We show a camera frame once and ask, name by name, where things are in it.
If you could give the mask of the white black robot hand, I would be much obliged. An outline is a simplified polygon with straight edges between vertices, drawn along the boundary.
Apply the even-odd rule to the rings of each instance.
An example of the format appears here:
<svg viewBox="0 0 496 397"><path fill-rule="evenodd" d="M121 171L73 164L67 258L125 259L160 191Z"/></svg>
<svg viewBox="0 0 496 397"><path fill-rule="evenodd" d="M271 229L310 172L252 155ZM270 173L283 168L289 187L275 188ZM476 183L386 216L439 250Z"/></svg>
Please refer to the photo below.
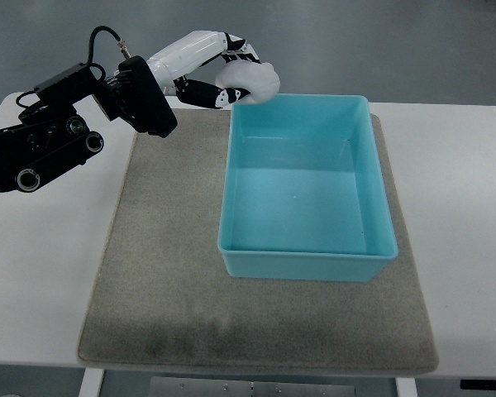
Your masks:
<svg viewBox="0 0 496 397"><path fill-rule="evenodd" d="M146 63L158 85L173 89L180 102L219 109L238 102L248 92L188 78L193 71L219 57L226 64L235 60L260 63L246 40L220 31L193 31L152 55Z"/></svg>

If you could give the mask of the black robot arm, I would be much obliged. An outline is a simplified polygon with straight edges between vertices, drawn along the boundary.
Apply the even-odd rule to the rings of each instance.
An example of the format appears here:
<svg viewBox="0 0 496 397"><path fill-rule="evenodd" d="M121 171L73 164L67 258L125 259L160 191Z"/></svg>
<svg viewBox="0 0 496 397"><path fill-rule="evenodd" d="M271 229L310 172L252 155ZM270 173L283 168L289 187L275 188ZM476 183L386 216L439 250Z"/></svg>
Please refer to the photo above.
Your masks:
<svg viewBox="0 0 496 397"><path fill-rule="evenodd" d="M177 119L140 56L119 64L111 78L77 64L34 87L38 99L19 124L0 129L0 193L34 192L98 154L104 147L74 105L91 96L108 120L121 118L136 132L166 137Z"/></svg>

